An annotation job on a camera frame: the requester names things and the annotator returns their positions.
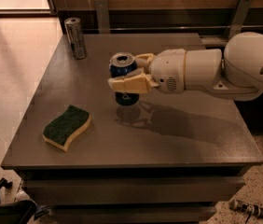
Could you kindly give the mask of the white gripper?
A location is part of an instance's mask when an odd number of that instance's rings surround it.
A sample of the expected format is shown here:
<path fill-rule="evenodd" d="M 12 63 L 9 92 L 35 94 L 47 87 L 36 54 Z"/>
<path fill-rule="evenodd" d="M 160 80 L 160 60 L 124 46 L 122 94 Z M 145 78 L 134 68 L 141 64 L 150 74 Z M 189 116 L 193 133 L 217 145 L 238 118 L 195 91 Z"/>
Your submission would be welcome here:
<path fill-rule="evenodd" d="M 108 85 L 113 91 L 120 93 L 143 94 L 154 88 L 166 94 L 182 93 L 185 91 L 186 54 L 184 49 L 167 49 L 156 56 L 153 53 L 138 54 L 135 56 L 137 67 L 148 69 L 150 66 L 152 76 L 140 73 L 109 78 Z"/>

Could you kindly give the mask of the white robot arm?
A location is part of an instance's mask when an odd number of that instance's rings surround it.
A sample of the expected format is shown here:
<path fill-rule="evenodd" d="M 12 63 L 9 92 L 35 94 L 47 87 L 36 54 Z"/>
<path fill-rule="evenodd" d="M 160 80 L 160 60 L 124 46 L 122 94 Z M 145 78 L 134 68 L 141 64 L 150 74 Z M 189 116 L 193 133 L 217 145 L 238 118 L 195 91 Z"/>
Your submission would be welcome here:
<path fill-rule="evenodd" d="M 155 89 L 167 94 L 202 91 L 213 97 L 250 101 L 263 93 L 263 35 L 233 36 L 221 49 L 167 49 L 159 54 L 119 52 L 111 68 L 121 68 L 108 79 L 118 93 L 142 94 Z"/>

